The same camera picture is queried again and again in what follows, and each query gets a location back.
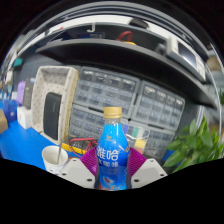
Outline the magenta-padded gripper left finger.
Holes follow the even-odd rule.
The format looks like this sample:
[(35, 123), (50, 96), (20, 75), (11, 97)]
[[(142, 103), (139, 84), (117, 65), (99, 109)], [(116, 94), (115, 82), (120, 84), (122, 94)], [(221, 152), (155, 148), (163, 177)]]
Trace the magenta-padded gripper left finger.
[(72, 158), (62, 169), (59, 176), (78, 186), (93, 189), (98, 175), (96, 149), (92, 148), (80, 159)]

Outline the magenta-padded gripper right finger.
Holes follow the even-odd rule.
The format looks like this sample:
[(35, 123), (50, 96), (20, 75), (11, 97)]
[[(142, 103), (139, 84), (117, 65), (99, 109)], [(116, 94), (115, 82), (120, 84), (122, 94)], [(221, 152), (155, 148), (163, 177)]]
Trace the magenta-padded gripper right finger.
[(136, 149), (130, 149), (128, 160), (128, 186), (130, 189), (146, 186), (166, 176), (166, 172), (155, 159), (146, 159)]

